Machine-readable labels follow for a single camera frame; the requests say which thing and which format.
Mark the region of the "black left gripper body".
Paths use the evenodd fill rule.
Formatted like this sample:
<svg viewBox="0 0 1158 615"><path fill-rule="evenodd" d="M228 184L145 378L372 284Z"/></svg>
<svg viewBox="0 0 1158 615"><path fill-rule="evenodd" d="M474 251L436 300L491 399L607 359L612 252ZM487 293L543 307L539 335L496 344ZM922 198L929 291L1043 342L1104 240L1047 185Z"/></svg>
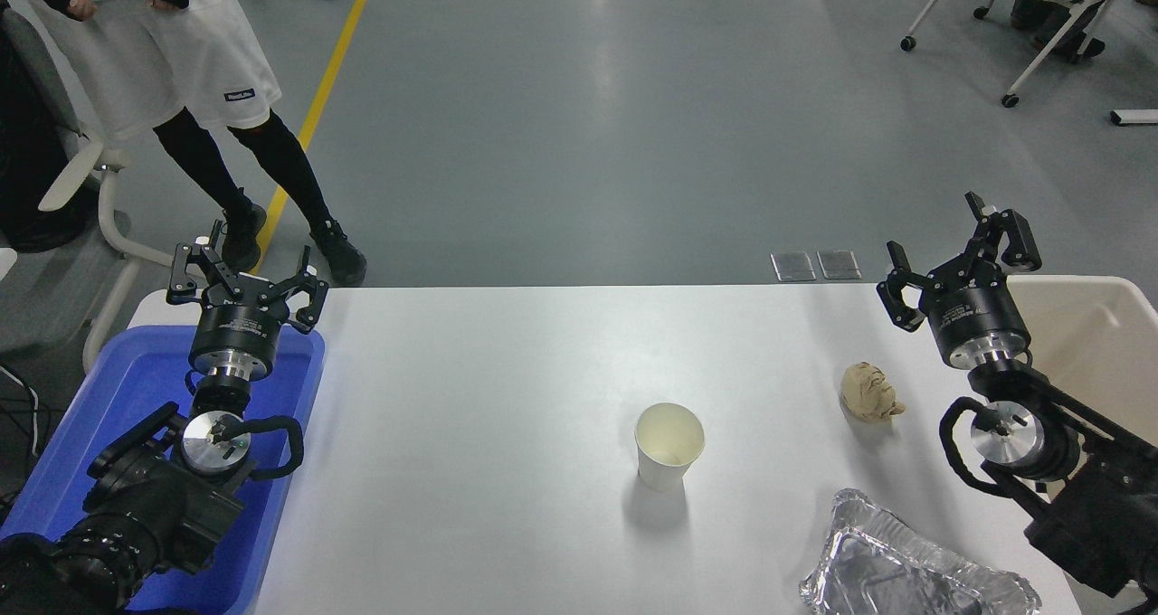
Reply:
<svg viewBox="0 0 1158 615"><path fill-rule="evenodd" d="M274 359L285 323L284 303L237 303L232 301L227 290L204 290L200 306L189 356L191 361L223 350L241 351L261 361Z"/></svg>

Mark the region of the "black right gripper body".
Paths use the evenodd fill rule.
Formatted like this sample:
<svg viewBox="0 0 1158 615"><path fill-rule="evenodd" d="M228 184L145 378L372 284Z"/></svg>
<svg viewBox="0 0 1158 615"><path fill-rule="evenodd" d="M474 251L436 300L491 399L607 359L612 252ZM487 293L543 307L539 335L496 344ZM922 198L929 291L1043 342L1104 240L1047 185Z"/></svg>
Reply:
<svg viewBox="0 0 1158 615"><path fill-rule="evenodd" d="M951 367L977 367L1029 352L1031 335L1007 287L1007 277L930 279L923 290L940 359Z"/></svg>

